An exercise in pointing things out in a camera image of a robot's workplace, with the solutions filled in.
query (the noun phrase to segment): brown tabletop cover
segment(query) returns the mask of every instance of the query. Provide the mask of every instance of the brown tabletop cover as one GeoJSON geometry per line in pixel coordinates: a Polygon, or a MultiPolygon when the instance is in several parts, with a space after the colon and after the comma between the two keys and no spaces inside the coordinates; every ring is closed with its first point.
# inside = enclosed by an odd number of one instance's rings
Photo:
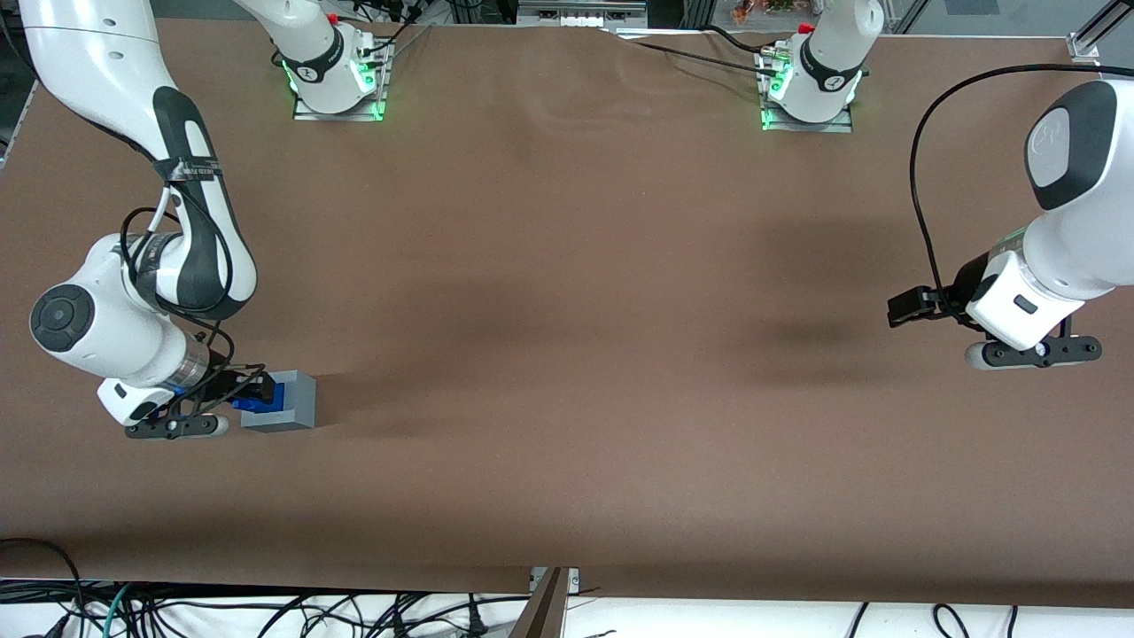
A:
{"type": "MultiPolygon", "coordinates": [[[[0,177],[2,535],[119,580],[525,590],[570,564],[603,595],[1134,603],[1134,294],[1077,315],[1106,355],[1068,369],[976,373],[975,333],[886,323],[929,282],[917,118],[1060,40],[882,39],[855,131],[816,135],[761,130],[744,73],[584,28],[433,28],[386,121],[296,122],[255,23],[159,28],[260,267],[237,359],[315,376],[321,425],[129,441],[39,350],[37,295],[160,188],[40,91],[0,177]]],[[[1084,79],[941,109],[946,277],[1038,214],[1024,137],[1084,79]]]]}

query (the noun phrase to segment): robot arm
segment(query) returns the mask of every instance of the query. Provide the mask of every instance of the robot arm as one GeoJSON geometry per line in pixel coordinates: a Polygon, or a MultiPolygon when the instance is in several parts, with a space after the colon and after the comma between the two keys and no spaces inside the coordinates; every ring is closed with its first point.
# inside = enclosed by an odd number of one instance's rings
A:
{"type": "Polygon", "coordinates": [[[813,33],[788,40],[790,69],[770,97],[798,120],[835,119],[854,99],[862,62],[885,22],[878,0],[830,0],[813,33]]]}
{"type": "MultiPolygon", "coordinates": [[[[1048,367],[1098,359],[1093,338],[1069,334],[1070,314],[1134,283],[1134,82],[1098,79],[1057,100],[1032,127],[1025,159],[1044,212],[973,258],[945,288],[964,321],[988,333],[966,358],[978,369],[1048,367]],[[1058,337],[1049,337],[1063,325],[1058,337]]],[[[890,299],[890,325],[932,314],[942,300],[921,286],[890,299]]]]}
{"type": "MultiPolygon", "coordinates": [[[[365,94],[356,60],[372,40],[332,26],[306,0],[238,3],[272,35],[308,107],[337,112],[365,94]]],[[[236,385],[235,375],[222,374],[225,358],[169,314],[231,316],[255,291],[256,267],[204,120],[162,60],[149,0],[22,0],[20,12],[43,85],[153,163],[164,182],[158,214],[168,199],[180,223],[179,232],[153,232],[154,222],[143,236],[95,243],[78,272],[36,301],[34,339],[57,359],[103,377],[99,398],[126,426],[153,419],[186,393],[211,389],[205,401],[223,397],[236,385]]]]}

